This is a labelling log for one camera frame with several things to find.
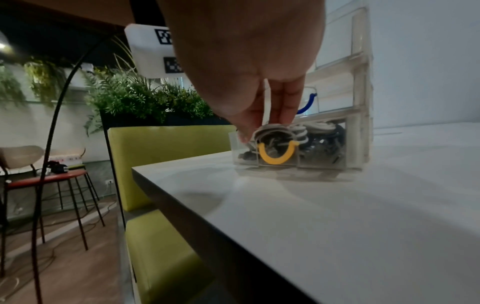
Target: finger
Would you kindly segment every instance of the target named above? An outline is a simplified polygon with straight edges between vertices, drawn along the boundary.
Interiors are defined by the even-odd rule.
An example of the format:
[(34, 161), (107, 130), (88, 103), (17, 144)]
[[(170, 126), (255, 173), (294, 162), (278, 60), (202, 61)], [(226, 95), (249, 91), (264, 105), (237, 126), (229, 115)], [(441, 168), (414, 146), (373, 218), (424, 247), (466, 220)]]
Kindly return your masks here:
[(294, 80), (281, 82), (269, 80), (271, 110), (269, 123), (290, 124), (299, 109), (305, 85), (305, 75)]
[(262, 125), (265, 108), (265, 86), (261, 81), (258, 84), (255, 99), (245, 111), (226, 118), (238, 128), (238, 137), (242, 142), (247, 142), (252, 134)]

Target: white table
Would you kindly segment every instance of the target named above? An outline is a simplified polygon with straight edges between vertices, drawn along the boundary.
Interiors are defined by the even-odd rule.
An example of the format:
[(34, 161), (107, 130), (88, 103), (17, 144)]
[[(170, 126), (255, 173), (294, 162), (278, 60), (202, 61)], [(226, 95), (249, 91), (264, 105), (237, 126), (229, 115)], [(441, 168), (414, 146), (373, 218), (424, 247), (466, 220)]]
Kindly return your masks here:
[[(253, 280), (270, 269), (322, 303), (480, 303), (480, 124), (375, 134), (370, 164), (336, 180), (235, 167), (229, 152), (133, 175), (234, 296), (218, 268), (239, 245), (267, 266)], [(235, 257), (215, 254), (223, 241)]]

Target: hanging plant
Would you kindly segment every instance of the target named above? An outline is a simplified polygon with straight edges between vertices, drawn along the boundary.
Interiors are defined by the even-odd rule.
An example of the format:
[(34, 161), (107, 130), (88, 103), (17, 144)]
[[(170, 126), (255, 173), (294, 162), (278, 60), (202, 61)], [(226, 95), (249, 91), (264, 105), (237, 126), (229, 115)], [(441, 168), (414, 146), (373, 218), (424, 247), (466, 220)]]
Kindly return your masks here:
[(40, 102), (53, 106), (52, 100), (59, 97), (67, 80), (64, 70), (51, 62), (42, 60), (28, 62), (23, 67), (35, 97)]
[(25, 100), (20, 83), (3, 62), (0, 62), (0, 102), (12, 101), (18, 105)]

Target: foliage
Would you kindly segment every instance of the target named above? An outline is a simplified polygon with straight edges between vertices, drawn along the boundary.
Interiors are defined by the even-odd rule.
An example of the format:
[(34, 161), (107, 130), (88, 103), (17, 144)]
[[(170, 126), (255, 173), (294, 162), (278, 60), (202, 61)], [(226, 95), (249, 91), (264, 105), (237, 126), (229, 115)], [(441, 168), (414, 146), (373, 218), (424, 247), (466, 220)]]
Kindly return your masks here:
[(134, 69), (95, 69), (83, 73), (88, 87), (87, 104), (94, 115), (84, 125), (87, 135), (102, 130), (100, 111), (154, 118), (160, 124), (168, 113), (190, 118), (212, 116), (213, 112), (192, 89), (178, 85), (158, 84), (138, 75)]
[(13, 73), (0, 62), (0, 101), (13, 101), (18, 105), (25, 100), (20, 83)]
[(59, 97), (67, 80), (64, 70), (55, 64), (33, 60), (24, 64), (24, 69), (30, 79), (30, 88), (33, 94), (47, 105), (52, 105), (52, 100)]

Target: transparent storage box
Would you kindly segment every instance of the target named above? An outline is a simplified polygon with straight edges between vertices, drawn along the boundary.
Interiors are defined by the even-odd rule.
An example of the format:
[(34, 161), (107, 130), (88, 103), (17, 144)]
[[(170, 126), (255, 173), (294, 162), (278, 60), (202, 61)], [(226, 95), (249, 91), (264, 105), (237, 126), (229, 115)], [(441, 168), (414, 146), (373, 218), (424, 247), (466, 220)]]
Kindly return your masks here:
[(365, 162), (362, 112), (332, 111), (290, 125), (259, 128), (248, 143), (230, 133), (233, 162), (250, 166), (362, 169)]

